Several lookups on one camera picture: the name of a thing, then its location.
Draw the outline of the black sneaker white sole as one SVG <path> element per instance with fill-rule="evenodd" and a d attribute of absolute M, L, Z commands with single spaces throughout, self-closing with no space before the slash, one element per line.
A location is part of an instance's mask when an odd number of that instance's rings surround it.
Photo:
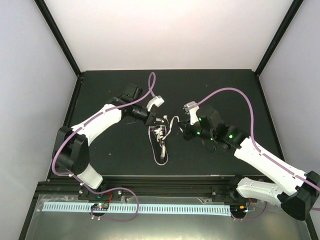
<path fill-rule="evenodd" d="M 164 124 L 150 126 L 148 128 L 148 139 L 151 145 L 153 160 L 158 166 L 164 166 L 169 161 L 165 136 L 167 128 Z"/>

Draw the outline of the white shoelace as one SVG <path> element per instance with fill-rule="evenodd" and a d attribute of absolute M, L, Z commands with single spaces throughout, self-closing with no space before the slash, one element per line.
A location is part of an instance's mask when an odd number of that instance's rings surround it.
<path fill-rule="evenodd" d="M 164 115 L 163 119 L 160 118 L 160 125 L 152 126 L 151 130 L 153 131 L 153 134 L 155 136 L 155 139 L 158 143 L 163 143 L 165 139 L 171 134 L 174 120 L 180 121 L 180 118 L 175 115 L 172 117 L 171 121 L 169 121 L 168 116 Z"/>

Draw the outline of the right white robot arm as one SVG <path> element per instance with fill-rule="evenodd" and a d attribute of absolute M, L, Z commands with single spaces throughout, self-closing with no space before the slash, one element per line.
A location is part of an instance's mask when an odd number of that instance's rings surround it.
<path fill-rule="evenodd" d="M 228 187 L 228 198 L 234 202 L 257 199 L 281 207 L 290 217 L 305 221 L 320 196 L 320 175 L 295 168 L 276 157 L 239 128 L 226 125 L 212 106 L 200 107 L 194 101 L 184 105 L 190 117 L 178 123 L 187 141 L 201 138 L 214 148 L 249 164 L 270 182 L 238 176 Z"/>

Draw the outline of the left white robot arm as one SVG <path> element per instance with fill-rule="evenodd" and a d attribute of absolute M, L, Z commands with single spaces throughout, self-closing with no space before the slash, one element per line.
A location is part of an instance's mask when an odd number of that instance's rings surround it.
<path fill-rule="evenodd" d="M 140 120 L 148 127 L 159 124 L 156 110 L 164 99 L 155 95 L 147 106 L 141 106 L 139 102 L 146 98 L 142 91 L 129 84 L 122 94 L 108 100 L 88 119 L 72 127 L 62 126 L 57 132 L 52 153 L 52 172 L 58 176 L 76 177 L 90 187 L 89 193 L 95 199 L 103 199 L 108 188 L 102 184 L 103 177 L 90 164 L 89 147 L 100 134 L 125 117 Z"/>

